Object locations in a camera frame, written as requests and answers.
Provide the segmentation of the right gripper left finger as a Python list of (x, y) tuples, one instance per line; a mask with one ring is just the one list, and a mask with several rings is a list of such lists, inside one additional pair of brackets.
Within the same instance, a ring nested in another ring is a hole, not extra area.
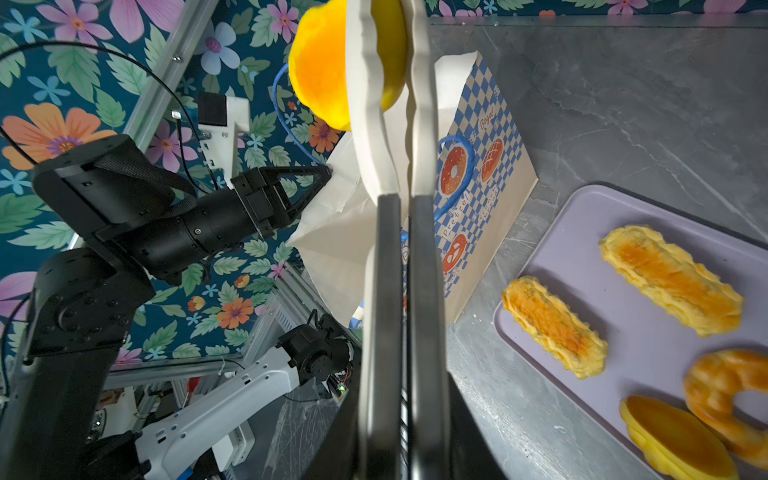
[(351, 1), (346, 19), (346, 82), (354, 148), (375, 206), (365, 270), (365, 319), (358, 406), (358, 476), (401, 475), (402, 262), (399, 181), (381, 108), (385, 75), (373, 2)]

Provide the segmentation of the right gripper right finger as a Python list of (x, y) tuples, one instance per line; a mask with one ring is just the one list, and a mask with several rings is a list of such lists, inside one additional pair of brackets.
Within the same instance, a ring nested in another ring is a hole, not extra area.
[(410, 159), (407, 264), (408, 468), (411, 479), (450, 477), (450, 409), (442, 270), (434, 197), (438, 108), (427, 14), (402, 3), (408, 34), (406, 146)]

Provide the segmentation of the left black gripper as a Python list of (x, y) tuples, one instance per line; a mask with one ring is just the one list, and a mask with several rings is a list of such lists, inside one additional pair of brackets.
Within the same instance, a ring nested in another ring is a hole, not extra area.
[[(304, 195), (292, 202), (282, 177), (308, 176), (312, 179)], [(332, 177), (323, 164), (313, 166), (259, 167), (232, 179), (232, 188), (262, 238), (290, 226)]]

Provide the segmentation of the oval orange glazed bun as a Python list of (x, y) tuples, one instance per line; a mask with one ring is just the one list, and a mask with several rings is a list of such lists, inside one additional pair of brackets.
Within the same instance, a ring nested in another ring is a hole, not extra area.
[[(312, 7), (301, 18), (289, 54), (289, 77), (298, 99), (336, 130), (349, 131), (346, 85), (346, 12), (343, 0)], [(381, 108), (388, 110), (405, 85), (406, 30), (398, 1), (375, 1), (377, 52), (384, 68)]]

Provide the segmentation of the checkered paper bag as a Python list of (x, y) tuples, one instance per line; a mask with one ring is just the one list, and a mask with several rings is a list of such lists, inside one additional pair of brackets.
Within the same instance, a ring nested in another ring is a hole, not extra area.
[[(458, 320), (538, 178), (490, 67), (477, 52), (435, 63), (439, 131), (436, 244), (442, 261), (445, 316)], [(346, 134), (329, 157), (331, 180), (301, 215), (288, 245), (331, 313), (362, 324), (365, 264), (374, 240), (375, 206)]]

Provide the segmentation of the small yellow bun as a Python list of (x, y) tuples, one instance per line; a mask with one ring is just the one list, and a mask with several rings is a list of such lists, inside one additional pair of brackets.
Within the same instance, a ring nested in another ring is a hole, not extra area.
[(657, 472), (674, 479), (737, 479), (734, 460), (692, 414), (667, 403), (632, 395), (620, 403), (630, 440)]

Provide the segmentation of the sugared bread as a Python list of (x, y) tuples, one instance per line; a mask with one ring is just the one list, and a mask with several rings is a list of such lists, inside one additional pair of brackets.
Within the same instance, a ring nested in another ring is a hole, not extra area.
[(602, 259), (627, 283), (698, 336), (740, 328), (744, 297), (658, 231), (620, 227), (600, 240), (599, 248)]

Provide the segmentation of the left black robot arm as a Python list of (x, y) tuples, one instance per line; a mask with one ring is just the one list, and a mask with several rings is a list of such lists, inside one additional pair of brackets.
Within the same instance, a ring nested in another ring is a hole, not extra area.
[(140, 433), (89, 443), (105, 381), (136, 310), (190, 265), (295, 219), (284, 176), (310, 176), (317, 193), (325, 165), (261, 167), (230, 187), (197, 196), (186, 179), (151, 164), (116, 135), (35, 167), (35, 193), (85, 239), (39, 269), (28, 326), (1, 416), (5, 479), (175, 479), (249, 417), (311, 379), (349, 368), (348, 336), (312, 313), (235, 379)]

